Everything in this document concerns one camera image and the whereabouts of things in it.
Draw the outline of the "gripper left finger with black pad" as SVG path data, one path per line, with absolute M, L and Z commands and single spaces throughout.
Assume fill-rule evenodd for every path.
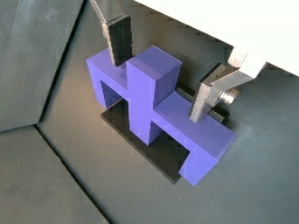
M 131 17 L 123 12 L 121 0 L 90 0 L 102 23 L 111 60 L 117 67 L 133 58 Z

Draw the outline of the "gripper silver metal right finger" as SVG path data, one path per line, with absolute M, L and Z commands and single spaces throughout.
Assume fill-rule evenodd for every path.
M 235 48 L 229 56 L 229 66 L 219 63 L 202 78 L 190 113 L 190 118 L 195 123 L 210 113 L 219 102 L 231 104 L 239 95 L 235 87 L 253 80 L 241 71 L 247 56 L 246 52 Z

